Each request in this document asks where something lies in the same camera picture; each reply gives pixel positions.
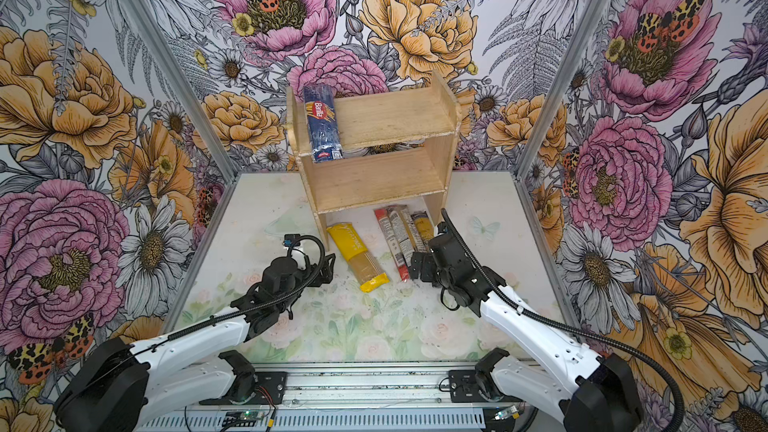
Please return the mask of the yellow blue spaghetti bag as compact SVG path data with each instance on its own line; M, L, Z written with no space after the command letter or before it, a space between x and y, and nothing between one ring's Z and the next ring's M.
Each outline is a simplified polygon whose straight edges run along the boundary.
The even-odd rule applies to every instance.
M419 233L422 242L428 245L434 238L434 226L426 211L417 211L411 214L412 221Z

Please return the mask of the clear blue-end spaghetti bag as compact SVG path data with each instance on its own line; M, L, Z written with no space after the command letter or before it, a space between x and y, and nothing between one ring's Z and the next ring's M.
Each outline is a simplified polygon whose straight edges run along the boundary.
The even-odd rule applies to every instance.
M410 267L414 254L416 252L426 253L427 246L421 238L407 206L391 205L386 208L386 213L400 255L403 257L405 265Z

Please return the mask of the blue Barilla pasta box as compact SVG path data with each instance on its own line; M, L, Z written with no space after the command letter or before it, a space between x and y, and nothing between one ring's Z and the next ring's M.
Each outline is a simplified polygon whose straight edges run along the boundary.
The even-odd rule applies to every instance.
M302 91L311 156L315 163L343 158L334 90L326 84L308 84Z

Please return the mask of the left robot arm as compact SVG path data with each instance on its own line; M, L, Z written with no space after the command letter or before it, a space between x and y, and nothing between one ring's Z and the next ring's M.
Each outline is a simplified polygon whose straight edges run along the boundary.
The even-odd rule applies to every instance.
M215 398L242 401L256 385L236 350L292 318L308 287L333 279L334 255L298 265L272 260L262 279L229 307L169 334L127 343L109 339L92 349L54 404L65 431L132 431L167 412Z

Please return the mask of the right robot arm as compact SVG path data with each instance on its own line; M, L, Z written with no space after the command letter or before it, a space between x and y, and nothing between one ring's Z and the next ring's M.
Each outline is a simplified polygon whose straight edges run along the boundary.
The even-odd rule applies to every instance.
M511 396L559 420L568 431L633 431L642 407L630 367L620 357L600 356L547 325L492 269L472 256L449 221L442 221L422 259L422 276L438 284L460 308L511 337L534 361L530 367L496 349L476 365L485 397Z

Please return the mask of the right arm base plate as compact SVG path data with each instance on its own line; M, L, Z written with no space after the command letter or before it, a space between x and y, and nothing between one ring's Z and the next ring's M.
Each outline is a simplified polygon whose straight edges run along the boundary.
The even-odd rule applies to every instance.
M447 393L452 403L522 403L523 400L509 395L492 397L483 392L475 377L475 372L469 369L453 369L447 373Z

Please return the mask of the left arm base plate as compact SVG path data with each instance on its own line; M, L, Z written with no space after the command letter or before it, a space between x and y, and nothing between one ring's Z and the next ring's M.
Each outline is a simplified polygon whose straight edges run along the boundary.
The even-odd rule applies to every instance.
M236 376L230 389L219 398L200 401L200 405L280 405L286 391L286 372L257 371Z

